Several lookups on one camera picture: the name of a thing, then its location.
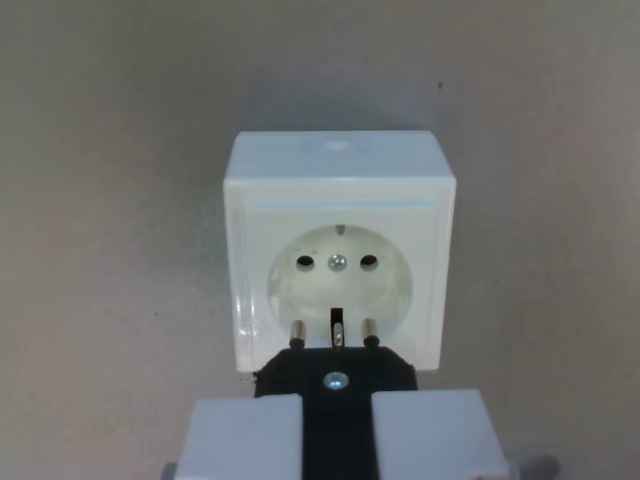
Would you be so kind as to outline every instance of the socket cover plate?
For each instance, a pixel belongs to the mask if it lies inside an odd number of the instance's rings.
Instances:
[[[367,228],[400,250],[412,300],[381,342],[418,370],[438,368],[455,186],[430,132],[238,135],[224,181],[236,368],[258,370],[287,348],[269,306],[270,269],[287,245],[330,225]],[[307,345],[330,346],[328,325]],[[345,328],[346,346],[361,346],[359,321]]]

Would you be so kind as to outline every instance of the wall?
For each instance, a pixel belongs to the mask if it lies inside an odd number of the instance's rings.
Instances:
[[[458,176],[442,369],[505,448],[635,478],[640,5],[0,4],[3,478],[156,479],[234,372],[242,129],[427,128]]]

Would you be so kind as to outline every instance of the white plastic casing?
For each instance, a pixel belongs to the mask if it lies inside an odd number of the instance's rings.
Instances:
[[[267,287],[276,260],[303,235],[336,225],[381,235],[404,257],[410,302],[381,343],[419,370],[438,368],[455,186],[426,131],[238,135],[224,181],[237,369],[258,370],[288,346],[291,319],[276,318]],[[362,320],[345,318],[347,346],[362,345]],[[329,311],[326,322],[309,346],[331,345]]]
[[[510,478],[478,391],[377,392],[371,407],[381,480]],[[302,456],[302,397],[201,400],[176,480],[299,480]]]

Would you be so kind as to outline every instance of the socket housing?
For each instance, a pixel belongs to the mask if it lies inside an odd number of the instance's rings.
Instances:
[[[331,346],[331,308],[346,346],[373,318],[383,345],[438,368],[455,188],[427,131],[239,134],[224,180],[237,369],[286,348],[294,320]]]

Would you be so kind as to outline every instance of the socket hole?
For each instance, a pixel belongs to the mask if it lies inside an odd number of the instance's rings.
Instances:
[[[365,272],[371,272],[378,268],[378,257],[375,255],[365,255],[360,260],[360,268]]]
[[[312,270],[313,265],[313,258],[309,255],[301,255],[298,257],[298,260],[296,260],[296,267],[298,267],[298,270],[301,272],[308,272],[309,270]]]

